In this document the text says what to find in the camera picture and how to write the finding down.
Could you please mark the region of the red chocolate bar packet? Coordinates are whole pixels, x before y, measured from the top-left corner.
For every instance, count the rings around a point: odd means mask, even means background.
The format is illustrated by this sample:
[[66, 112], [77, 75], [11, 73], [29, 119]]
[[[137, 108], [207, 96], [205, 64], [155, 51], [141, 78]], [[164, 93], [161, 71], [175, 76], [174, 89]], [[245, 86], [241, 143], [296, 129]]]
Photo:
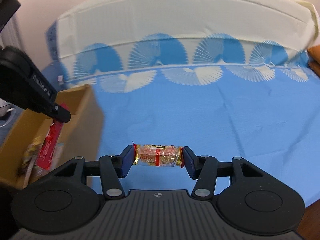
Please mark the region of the red chocolate bar packet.
[[36, 165], [44, 170], [49, 170], [52, 164], [55, 146], [63, 128], [64, 122], [53, 120], [48, 133], [37, 156]]

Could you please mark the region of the yellow snack bar packet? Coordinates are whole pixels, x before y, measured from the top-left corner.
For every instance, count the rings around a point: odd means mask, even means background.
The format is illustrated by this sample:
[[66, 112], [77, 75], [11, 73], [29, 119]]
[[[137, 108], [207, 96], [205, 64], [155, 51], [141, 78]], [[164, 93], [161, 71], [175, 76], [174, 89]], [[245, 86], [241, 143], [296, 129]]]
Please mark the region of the yellow snack bar packet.
[[41, 149], [43, 141], [40, 137], [33, 139], [32, 143], [29, 144], [23, 154], [22, 163], [20, 166], [20, 172], [24, 175], [24, 183], [28, 184], [31, 176], [32, 169], [35, 165], [37, 155]]

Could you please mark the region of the red gold candy packet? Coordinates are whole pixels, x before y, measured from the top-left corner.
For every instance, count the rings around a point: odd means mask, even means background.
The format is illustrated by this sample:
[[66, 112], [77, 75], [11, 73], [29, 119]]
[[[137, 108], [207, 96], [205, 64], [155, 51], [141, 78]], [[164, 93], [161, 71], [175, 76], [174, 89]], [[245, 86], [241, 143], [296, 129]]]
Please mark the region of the red gold candy packet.
[[183, 147], [174, 145], [139, 145], [133, 144], [135, 165], [174, 167], [184, 166]]

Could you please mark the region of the brown cardboard box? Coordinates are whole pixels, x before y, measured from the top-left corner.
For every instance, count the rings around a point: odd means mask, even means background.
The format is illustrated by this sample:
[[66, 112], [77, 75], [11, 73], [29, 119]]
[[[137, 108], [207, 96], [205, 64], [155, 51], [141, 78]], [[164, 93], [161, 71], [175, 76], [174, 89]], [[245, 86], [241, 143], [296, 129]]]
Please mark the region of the brown cardboard box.
[[[97, 157], [104, 114], [90, 85], [60, 91], [56, 102], [65, 103], [71, 113], [70, 122], [64, 124], [57, 143], [64, 148], [58, 167], [76, 156], [88, 161]], [[52, 119], [30, 110], [23, 111], [15, 121], [1, 145], [1, 184], [16, 189], [23, 188], [23, 178], [18, 174], [23, 154], [33, 139], [44, 141]]]

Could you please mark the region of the blue white patterned sheet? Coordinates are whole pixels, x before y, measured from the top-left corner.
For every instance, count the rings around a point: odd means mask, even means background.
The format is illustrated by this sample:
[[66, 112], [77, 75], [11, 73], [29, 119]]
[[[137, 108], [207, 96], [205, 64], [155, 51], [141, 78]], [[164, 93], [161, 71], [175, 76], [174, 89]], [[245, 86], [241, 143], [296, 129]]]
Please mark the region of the blue white patterned sheet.
[[99, 155], [189, 146], [246, 158], [319, 198], [319, 79], [311, 11], [286, 0], [95, 0], [56, 22], [70, 86], [105, 115]]

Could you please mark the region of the orange cushion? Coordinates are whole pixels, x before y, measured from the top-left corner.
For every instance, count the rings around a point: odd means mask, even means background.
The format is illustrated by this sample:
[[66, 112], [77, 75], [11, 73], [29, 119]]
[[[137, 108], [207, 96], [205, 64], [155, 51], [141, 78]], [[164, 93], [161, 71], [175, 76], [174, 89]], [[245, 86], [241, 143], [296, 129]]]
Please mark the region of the orange cushion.
[[309, 68], [320, 77], [320, 45], [313, 46], [307, 49], [310, 60], [308, 61]]

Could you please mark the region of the cream folded cloth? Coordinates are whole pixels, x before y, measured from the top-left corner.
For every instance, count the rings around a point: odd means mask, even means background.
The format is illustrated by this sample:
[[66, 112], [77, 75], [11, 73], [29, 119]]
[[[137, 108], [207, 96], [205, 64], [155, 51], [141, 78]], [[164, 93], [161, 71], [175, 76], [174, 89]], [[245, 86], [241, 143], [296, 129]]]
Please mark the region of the cream folded cloth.
[[299, 5], [305, 7], [311, 12], [312, 20], [314, 21], [315, 27], [317, 30], [319, 30], [319, 13], [316, 10], [315, 6], [308, 1], [303, 1], [303, 0], [295, 0], [296, 3]]

